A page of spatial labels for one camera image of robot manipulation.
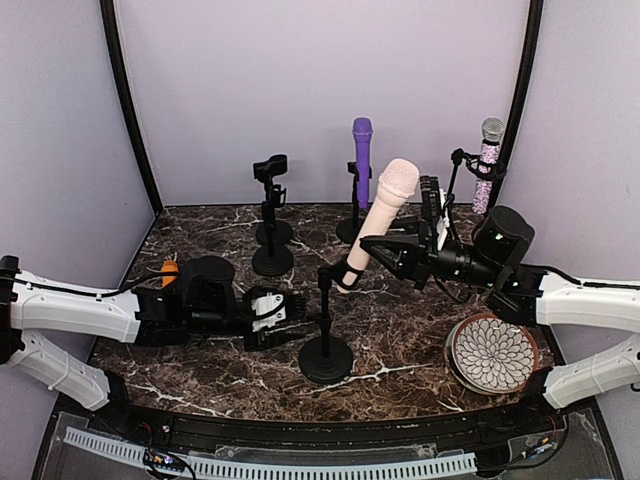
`orange object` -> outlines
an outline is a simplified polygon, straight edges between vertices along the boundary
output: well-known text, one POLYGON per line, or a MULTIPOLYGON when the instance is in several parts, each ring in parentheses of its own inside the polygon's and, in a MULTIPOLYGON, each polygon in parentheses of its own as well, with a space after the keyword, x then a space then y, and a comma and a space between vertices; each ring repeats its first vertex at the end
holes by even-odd
MULTIPOLYGON (((166 260, 163 264, 162 264, 162 271, 163 272, 179 272, 180 269, 178 268, 178 264, 176 262, 174 262, 173 260, 166 260)), ((173 276, 166 276, 166 277, 162 277, 162 287, 166 287, 167 285, 169 285, 171 282, 175 281, 175 279, 178 278, 178 276, 176 275, 175 277, 173 276)))

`purple microphone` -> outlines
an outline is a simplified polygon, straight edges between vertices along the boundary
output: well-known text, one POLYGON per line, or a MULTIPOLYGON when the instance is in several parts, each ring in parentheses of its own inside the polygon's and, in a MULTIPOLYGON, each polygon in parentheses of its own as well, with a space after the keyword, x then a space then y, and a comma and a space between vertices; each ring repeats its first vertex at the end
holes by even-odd
POLYGON ((358 205, 360 208, 369 206, 369 173, 371 162, 369 158, 373 126, 371 120, 360 117, 353 121, 353 138, 356 141, 356 168, 358 169, 358 205))
MULTIPOLYGON (((482 122, 482 147, 480 148, 480 159, 487 165, 493 165, 498 161, 500 153, 500 140, 504 133, 504 122, 496 117, 489 117, 482 122)), ((482 173, 489 173, 490 167, 479 166, 482 173)), ((489 196, 493 182, 476 179, 476 193, 473 196, 473 211, 485 214, 489 206, 489 196)))

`black microphone stand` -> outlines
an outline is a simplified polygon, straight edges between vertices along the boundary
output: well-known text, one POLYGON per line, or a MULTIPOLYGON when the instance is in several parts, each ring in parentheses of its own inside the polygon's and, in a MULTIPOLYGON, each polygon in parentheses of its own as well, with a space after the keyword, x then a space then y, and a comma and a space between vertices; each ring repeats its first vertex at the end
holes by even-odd
MULTIPOLYGON (((278 224, 275 209, 284 206, 287 189, 274 184, 273 177, 282 175, 286 171, 286 155, 274 155, 266 162, 253 164, 255 178, 265 184, 266 200, 261 204, 261 227, 264 231, 265 245, 259 247, 253 254, 251 264, 253 270, 264 277, 279 277, 293 268, 293 254, 286 246, 276 242, 278 224)), ((291 227, 285 222, 282 223, 289 227, 290 240, 293 235, 291 227)))
MULTIPOLYGON (((362 228, 364 219, 360 218, 360 206, 358 205, 358 182, 360 174, 356 162, 347 162, 347 171, 353 175, 351 190, 351 218, 345 218, 338 222, 336 235, 340 241, 352 245, 355 242, 358 232, 362 228)), ((369 178, 371 178, 371 167, 369 167, 369 178)))
POLYGON ((320 327, 320 336, 305 343, 298 355, 298 363, 304 376, 323 385, 342 381, 353 368, 351 347, 344 340, 330 335, 329 290, 333 284, 332 268, 323 266, 318 269, 322 310, 316 322, 320 327))

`white microphone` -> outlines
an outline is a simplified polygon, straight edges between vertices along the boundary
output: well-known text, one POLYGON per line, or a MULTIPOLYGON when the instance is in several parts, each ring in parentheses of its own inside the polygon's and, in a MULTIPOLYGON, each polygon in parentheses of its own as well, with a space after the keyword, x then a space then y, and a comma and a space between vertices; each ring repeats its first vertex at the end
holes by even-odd
MULTIPOLYGON (((347 257, 349 267, 354 270, 367 268, 370 256, 360 248, 360 239, 369 235, 384 235, 398 214, 400 207, 416 193, 419 180, 420 171, 413 163, 402 158, 391 160, 391 163, 380 175, 376 199, 347 257)), ((357 279, 358 275, 347 272, 342 283, 351 287, 357 279)), ((338 290, 342 293, 349 293, 342 287, 338 287, 338 290)))

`dark marble tabletop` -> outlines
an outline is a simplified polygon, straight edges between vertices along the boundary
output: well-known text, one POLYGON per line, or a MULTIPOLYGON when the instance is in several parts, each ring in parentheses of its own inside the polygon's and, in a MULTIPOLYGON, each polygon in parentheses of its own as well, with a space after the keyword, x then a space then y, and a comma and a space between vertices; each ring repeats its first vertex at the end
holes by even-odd
MULTIPOLYGON (((289 205, 278 217, 294 227, 289 248, 295 268, 279 279, 258 277, 251 268, 259 224, 257 206, 176 207, 166 209, 144 243, 131 271, 137 278, 159 271, 164 260, 178 263, 219 255, 236 268, 238 296, 256 284, 291 289, 309 298, 319 311, 317 269, 348 253, 335 235, 348 205, 289 205)), ((402 214, 416 212, 407 207, 402 214)), ((458 229, 468 241, 480 217, 469 207, 454 210, 458 229)), ((188 345, 142 348, 108 339, 97 342, 91 363, 124 377, 133 401, 165 410, 228 418, 282 421, 363 421, 406 419, 465 412, 515 402, 517 394, 484 396, 462 387, 447 368, 443 345, 460 321, 487 312, 474 296, 465 305, 449 300, 429 282, 424 291, 396 280, 372 261, 359 288, 331 296, 332 334, 353 349, 351 377, 339 385, 319 386, 298 369, 298 352, 318 334, 303 321, 282 329, 306 339, 266 352, 245 353, 242 339, 195 338, 188 345)), ((553 357, 544 336, 532 334, 540 366, 553 357)))

